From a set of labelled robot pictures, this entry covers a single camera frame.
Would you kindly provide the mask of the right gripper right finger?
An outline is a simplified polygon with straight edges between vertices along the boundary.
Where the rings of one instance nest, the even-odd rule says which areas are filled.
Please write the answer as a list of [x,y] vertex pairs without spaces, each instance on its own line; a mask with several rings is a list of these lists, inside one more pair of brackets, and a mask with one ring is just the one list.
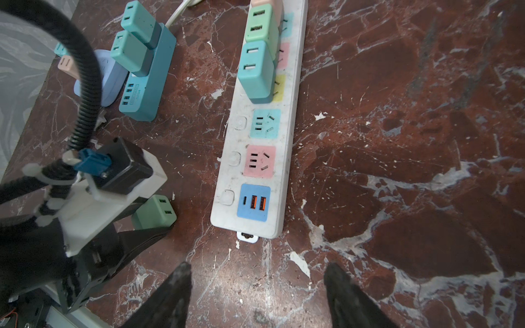
[[333,327],[397,327],[337,263],[329,263],[323,281]]

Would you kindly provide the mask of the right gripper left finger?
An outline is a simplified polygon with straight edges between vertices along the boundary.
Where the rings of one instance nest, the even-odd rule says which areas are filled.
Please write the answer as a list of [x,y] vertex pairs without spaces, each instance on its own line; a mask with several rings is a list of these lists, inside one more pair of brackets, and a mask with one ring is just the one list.
[[186,327],[191,265],[182,262],[122,327]]

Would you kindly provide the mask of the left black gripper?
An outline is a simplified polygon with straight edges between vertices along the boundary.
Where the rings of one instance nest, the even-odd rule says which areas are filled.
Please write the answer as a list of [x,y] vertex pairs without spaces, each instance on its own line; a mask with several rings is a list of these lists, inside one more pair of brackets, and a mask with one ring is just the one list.
[[[133,215],[147,201],[137,198],[113,222]],[[3,218],[1,313],[11,311],[11,298],[47,284],[57,288],[60,306],[70,313],[169,232],[170,227],[118,232],[109,224],[76,256],[68,257],[58,221],[39,228],[27,215]]]

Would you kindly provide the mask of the green double cube plug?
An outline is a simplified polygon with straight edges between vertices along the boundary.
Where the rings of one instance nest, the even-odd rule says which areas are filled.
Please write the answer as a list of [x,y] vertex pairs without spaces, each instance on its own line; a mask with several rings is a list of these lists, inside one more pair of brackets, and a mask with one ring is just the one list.
[[169,199],[164,195],[153,195],[132,215],[136,230],[168,228],[177,220]]

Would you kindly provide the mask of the long white power strip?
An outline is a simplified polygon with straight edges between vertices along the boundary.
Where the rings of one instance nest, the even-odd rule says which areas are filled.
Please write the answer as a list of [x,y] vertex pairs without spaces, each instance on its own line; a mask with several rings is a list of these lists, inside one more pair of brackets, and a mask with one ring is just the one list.
[[237,78],[211,212],[215,227],[246,243],[284,225],[308,4],[282,2],[273,100],[252,103]]

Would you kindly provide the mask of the blue square power socket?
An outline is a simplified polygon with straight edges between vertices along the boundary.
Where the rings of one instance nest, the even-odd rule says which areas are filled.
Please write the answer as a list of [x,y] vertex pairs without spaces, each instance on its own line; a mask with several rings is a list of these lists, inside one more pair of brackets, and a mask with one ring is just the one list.
[[94,53],[102,75],[101,106],[109,107],[115,102],[129,72],[110,56],[110,51],[96,49]]

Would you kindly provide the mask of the pink cube plug front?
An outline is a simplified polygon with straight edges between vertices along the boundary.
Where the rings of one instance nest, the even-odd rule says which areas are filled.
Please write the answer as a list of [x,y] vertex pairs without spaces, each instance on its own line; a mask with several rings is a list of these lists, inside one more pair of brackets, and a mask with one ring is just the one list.
[[67,75],[73,77],[74,79],[78,81],[81,80],[79,68],[77,68],[75,61],[71,56],[62,56],[57,67],[60,71],[65,72]]

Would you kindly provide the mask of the teal cube plug front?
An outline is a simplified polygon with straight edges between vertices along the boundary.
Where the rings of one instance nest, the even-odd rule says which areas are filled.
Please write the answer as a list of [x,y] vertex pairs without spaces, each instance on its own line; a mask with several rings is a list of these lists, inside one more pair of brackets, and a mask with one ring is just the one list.
[[122,30],[115,36],[110,56],[130,73],[144,77],[150,72],[154,52],[133,34]]

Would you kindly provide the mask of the teal USB power strip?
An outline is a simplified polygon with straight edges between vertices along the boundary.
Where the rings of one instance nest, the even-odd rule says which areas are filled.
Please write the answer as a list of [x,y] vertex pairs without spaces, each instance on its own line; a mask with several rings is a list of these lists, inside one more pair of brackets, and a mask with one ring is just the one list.
[[163,24],[154,57],[147,76],[130,74],[124,86],[119,110],[139,122],[152,122],[156,116],[164,91],[168,71],[176,47],[176,38]]

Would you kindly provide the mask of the teal cube plug of pair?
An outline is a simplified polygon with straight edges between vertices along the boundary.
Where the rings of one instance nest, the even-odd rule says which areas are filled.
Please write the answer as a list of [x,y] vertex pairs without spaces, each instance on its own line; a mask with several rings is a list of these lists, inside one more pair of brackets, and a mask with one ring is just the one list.
[[265,41],[243,45],[237,78],[252,103],[265,104],[273,100],[275,66]]

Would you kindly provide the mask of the pink teal cube plug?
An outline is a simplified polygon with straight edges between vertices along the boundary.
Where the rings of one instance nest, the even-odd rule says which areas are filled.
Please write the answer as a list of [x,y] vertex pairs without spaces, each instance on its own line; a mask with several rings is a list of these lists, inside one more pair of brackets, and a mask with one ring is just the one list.
[[250,5],[251,7],[255,8],[261,5],[270,4],[273,8],[273,14],[276,19],[276,23],[278,27],[280,27],[282,22],[282,15],[284,12],[284,6],[282,0],[251,0]]

